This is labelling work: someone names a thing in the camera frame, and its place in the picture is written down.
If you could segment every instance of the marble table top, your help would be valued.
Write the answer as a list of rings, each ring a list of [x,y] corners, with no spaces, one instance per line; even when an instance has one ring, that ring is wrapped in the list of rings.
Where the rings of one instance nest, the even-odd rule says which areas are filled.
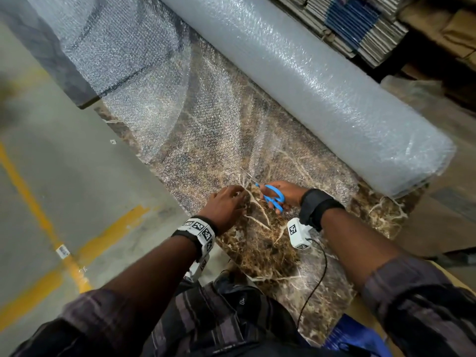
[[[247,187],[246,215],[217,244],[297,321],[323,273],[323,253],[315,246],[306,251],[291,246],[286,224],[297,211],[277,216],[241,169],[261,182],[285,179],[322,189],[388,238],[395,238],[425,188],[397,201],[372,191],[217,50],[200,37],[190,40],[183,57],[167,66],[174,70],[168,77],[175,88],[159,83],[161,65],[105,97],[96,111],[189,214],[225,185]],[[324,342],[356,294],[325,239],[320,241],[328,268],[299,326],[315,345]]]

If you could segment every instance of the yellow floor line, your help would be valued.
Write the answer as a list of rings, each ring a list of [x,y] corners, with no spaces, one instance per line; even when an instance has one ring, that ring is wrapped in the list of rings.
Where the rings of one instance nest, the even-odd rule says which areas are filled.
[[[106,249],[116,244],[118,240],[128,234],[133,228],[140,225],[144,215],[149,210],[150,208],[144,208],[140,205],[129,210],[98,237],[88,241],[78,252],[78,260],[85,266],[90,264]]]
[[[36,201],[33,194],[30,192],[26,182],[22,179],[20,174],[17,172],[15,165],[10,161],[8,155],[5,151],[5,148],[0,143],[0,164],[5,168],[10,181],[16,187],[17,191],[20,193],[24,202],[28,205],[33,216],[38,221],[38,224],[41,229],[43,229],[48,236],[51,246],[54,250],[58,249],[63,243],[56,235],[53,224],[50,222],[46,214],[41,209],[41,206]],[[80,293],[87,292],[92,289],[91,284],[88,279],[84,276],[81,268],[78,266],[72,255],[67,256],[63,260],[63,265],[69,271],[70,276],[75,281],[78,286]]]
[[[0,332],[31,311],[62,283],[61,271],[53,270],[40,278],[15,300],[0,308]]]
[[[50,78],[50,75],[42,67],[32,67],[19,77],[9,80],[2,80],[3,85],[0,86],[0,102],[9,98],[16,97],[24,93],[27,89],[42,83]]]

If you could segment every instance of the wire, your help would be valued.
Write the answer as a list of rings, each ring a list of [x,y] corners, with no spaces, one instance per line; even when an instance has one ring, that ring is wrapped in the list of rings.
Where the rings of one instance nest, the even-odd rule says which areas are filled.
[[[322,250],[322,253],[324,253],[324,261],[325,261],[325,265],[324,265],[324,272],[322,273],[322,276],[321,276],[321,279],[319,280],[319,282],[316,284],[316,286],[314,287],[314,289],[312,290],[311,294],[309,294],[309,297],[307,297],[307,300],[304,302],[304,306],[302,306],[301,308],[301,312],[299,313],[299,318],[297,319],[297,329],[299,330],[299,324],[301,322],[301,317],[302,317],[302,312],[304,312],[304,308],[306,308],[306,305],[307,303],[309,302],[309,300],[311,299],[312,295],[314,294],[314,292],[316,291],[316,289],[319,287],[319,285],[321,284],[322,280],[324,279],[324,277],[326,276],[326,272],[327,272],[327,254],[326,252],[324,251],[324,248],[321,246],[321,244],[313,239],[307,239],[307,240],[312,240],[314,243],[316,243],[319,248]]]

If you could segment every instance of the plaid shirt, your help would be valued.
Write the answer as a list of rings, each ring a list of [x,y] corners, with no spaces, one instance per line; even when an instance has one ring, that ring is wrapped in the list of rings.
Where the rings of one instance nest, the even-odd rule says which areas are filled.
[[[430,263],[408,256],[391,260],[368,279],[362,297],[405,355],[476,356],[476,298]],[[123,297],[94,290],[66,305],[13,356],[139,356],[141,321]],[[171,301],[145,350],[149,356],[197,351],[207,356],[264,341],[281,344],[272,347],[275,355],[286,354],[289,346],[300,348],[289,312],[253,288],[219,293],[208,284]],[[289,354],[324,355],[318,349],[293,351]]]

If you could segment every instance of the bubble wrap sheet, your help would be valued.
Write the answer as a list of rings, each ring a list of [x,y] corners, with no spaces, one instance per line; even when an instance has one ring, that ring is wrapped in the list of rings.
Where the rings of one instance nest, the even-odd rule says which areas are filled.
[[[354,173],[159,0],[29,0],[129,144],[196,213],[228,184],[287,179],[344,204]]]
[[[375,190],[442,173],[451,140],[268,0],[162,0]]]

